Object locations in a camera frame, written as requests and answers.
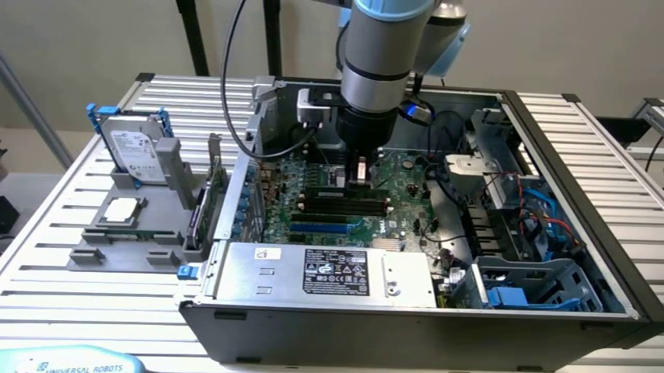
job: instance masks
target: black metal pole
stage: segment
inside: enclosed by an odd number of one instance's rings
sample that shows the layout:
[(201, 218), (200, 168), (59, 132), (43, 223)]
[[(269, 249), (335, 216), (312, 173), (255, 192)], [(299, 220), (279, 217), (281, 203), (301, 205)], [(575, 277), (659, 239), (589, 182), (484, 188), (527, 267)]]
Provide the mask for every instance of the black metal pole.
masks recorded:
[(261, 0), (261, 14), (265, 22), (267, 72), (272, 76), (280, 73), (280, 0)]
[(206, 68), (205, 47), (197, 24), (196, 1), (174, 0), (177, 2), (178, 14), (182, 17), (184, 32), (186, 33), (188, 51), (193, 62), (193, 70), (197, 76), (209, 76)]

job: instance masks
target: gray metal plate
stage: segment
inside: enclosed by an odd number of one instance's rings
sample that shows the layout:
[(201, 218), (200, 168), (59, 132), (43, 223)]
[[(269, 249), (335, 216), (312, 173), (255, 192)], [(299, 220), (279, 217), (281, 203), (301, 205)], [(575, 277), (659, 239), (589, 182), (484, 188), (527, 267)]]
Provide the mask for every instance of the gray metal plate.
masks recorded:
[[(228, 89), (233, 123), (241, 127), (251, 114), (251, 82), (228, 81)], [(157, 75), (150, 83), (134, 85), (121, 102), (128, 102), (125, 107), (134, 110), (165, 107), (174, 135), (182, 140), (182, 160), (198, 171), (206, 169), (210, 131), (224, 135), (225, 166), (234, 162), (236, 147), (220, 119), (217, 90), (216, 78)], [(554, 102), (554, 106), (568, 107), (556, 97), (531, 98), (539, 103)], [(145, 368), (154, 372), (292, 371), (221, 366), (206, 357), (172, 299), (176, 291), (186, 296), (197, 293), (194, 283), (178, 284), (169, 274), (108, 274), (63, 269), (69, 249), (81, 238), (81, 227), (90, 223), (112, 186), (108, 176), (112, 166), (94, 137), (0, 257), (0, 348), (86, 343), (134, 354)], [(639, 268), (650, 272), (651, 279), (658, 278), (658, 284), (651, 287), (664, 297), (661, 255), (651, 263), (637, 263), (653, 266)], [(658, 373), (662, 369), (664, 336), (658, 336), (631, 350), (598, 350), (558, 372)], [(329, 370), (300, 368), (299, 371)]]

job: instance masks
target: white wall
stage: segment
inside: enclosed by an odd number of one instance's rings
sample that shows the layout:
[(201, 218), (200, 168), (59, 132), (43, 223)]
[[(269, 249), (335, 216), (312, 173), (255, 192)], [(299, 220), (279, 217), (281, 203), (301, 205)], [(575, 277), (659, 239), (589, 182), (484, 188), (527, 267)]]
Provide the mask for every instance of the white wall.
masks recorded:
[[(237, 0), (197, 0), (212, 73)], [(284, 74), (333, 76), (336, 10), (281, 0)], [(572, 92), (626, 115), (664, 96), (661, 0), (466, 0), (471, 35), (447, 83)], [(261, 6), (248, 0), (229, 75), (267, 72)], [(140, 71), (192, 74), (174, 0), (0, 0), (0, 48), (57, 129), (88, 130), (89, 101), (116, 103)], [(29, 127), (0, 89), (0, 127)]]

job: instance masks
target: aluminum extrusion table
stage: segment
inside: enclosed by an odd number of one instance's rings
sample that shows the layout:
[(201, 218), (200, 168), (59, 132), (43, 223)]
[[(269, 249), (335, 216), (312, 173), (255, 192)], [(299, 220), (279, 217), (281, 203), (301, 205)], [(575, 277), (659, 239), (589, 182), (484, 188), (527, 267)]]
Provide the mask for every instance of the aluminum extrusion table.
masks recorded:
[[(229, 80), (226, 90), (229, 114), (241, 130), (252, 113), (252, 81)], [(658, 239), (664, 240), (664, 211), (661, 202), (647, 193), (653, 187), (647, 178), (633, 169), (633, 160), (623, 159), (623, 152), (613, 148), (582, 106), (567, 103), (558, 95), (520, 97), (664, 301), (664, 242), (654, 238), (655, 242), (639, 241), (643, 234), (657, 229)], [(161, 106), (168, 110), (173, 133), (181, 140), (181, 157), (192, 163), (193, 171), (206, 169), (210, 132), (224, 138), (224, 165), (233, 164), (237, 148), (220, 115), (216, 78), (157, 75), (149, 82), (133, 83), (118, 105), (133, 110), (156, 110)], [(0, 349), (84, 343), (136, 355), (146, 369), (156, 372), (292, 371), (279, 367), (221, 366), (206, 357), (172, 299), (176, 291), (193, 295), (196, 287), (178, 284), (173, 275), (65, 270), (69, 249), (78, 243), (82, 226), (90, 223), (112, 186), (112, 167), (108, 152), (94, 136), (0, 257)], [(625, 203), (647, 208), (618, 208)], [(598, 350), (559, 371), (661, 372), (664, 336), (631, 350)]]

